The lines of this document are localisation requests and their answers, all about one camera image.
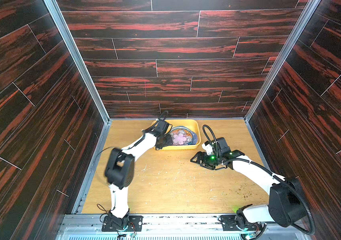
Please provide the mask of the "orange cartoon round coaster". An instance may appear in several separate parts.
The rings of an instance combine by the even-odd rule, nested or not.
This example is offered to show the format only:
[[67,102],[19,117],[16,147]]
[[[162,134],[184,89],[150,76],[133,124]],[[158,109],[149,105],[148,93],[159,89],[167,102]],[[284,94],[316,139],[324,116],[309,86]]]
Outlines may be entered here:
[[170,131],[173,146],[194,145],[197,141],[196,134],[184,126],[174,127]]

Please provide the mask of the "yellow plastic storage box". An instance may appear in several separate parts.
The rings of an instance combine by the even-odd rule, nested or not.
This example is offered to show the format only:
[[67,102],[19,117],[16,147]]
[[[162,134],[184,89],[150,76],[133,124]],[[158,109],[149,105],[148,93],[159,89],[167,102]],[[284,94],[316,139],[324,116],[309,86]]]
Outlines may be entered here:
[[171,145],[163,147],[161,150],[193,150],[196,149],[201,143],[201,135],[197,121],[192,119],[166,119],[169,123],[167,132],[184,131],[186,138],[190,138],[187,145]]

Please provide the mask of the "purple bunny round coaster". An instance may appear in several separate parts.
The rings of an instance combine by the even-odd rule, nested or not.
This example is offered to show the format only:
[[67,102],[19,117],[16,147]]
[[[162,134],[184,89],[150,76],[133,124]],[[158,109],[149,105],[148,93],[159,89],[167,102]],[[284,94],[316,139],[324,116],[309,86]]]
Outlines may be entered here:
[[196,145],[197,142],[198,142],[198,136],[197,136],[197,134],[194,133],[194,132],[191,132],[191,134],[192,134],[192,142],[191,142],[191,144],[192,144],[192,145]]

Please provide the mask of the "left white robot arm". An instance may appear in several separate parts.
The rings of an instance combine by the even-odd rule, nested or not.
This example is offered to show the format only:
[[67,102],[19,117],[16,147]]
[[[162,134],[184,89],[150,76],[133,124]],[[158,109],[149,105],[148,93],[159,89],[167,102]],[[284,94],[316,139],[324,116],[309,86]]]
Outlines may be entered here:
[[142,136],[122,149],[113,148],[104,171],[111,192],[111,219],[122,220],[129,215],[128,186],[134,177],[135,162],[149,149],[161,150],[172,145],[169,123],[157,119]]

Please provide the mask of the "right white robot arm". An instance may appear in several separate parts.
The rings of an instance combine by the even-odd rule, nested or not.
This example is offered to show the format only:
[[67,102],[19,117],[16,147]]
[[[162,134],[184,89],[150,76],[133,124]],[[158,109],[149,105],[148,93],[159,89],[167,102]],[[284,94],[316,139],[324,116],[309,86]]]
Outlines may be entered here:
[[241,239],[256,240],[265,231],[268,223],[283,228],[294,227],[303,234],[315,234],[315,221],[302,185],[297,179],[278,175],[252,161],[239,150],[231,150],[224,138],[208,137],[191,162],[212,170],[231,169],[261,187],[269,196],[267,205],[243,206],[235,215],[220,216],[218,221],[224,231],[240,231]]

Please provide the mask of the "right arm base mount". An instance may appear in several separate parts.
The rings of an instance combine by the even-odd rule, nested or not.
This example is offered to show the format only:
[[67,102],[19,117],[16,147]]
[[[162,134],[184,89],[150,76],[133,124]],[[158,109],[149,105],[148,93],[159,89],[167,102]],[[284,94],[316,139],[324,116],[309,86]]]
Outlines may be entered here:
[[260,231],[262,225],[260,223],[250,223],[245,217],[243,211],[252,205],[246,205],[238,209],[235,215],[221,215],[218,221],[224,231]]

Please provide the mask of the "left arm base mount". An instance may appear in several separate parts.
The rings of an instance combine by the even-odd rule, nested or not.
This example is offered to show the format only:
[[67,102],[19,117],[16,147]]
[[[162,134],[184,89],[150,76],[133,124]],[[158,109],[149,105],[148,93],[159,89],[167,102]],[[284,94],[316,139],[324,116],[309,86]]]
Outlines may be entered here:
[[123,218],[117,218],[108,213],[102,222],[102,232],[141,232],[143,216],[130,215],[129,212]]

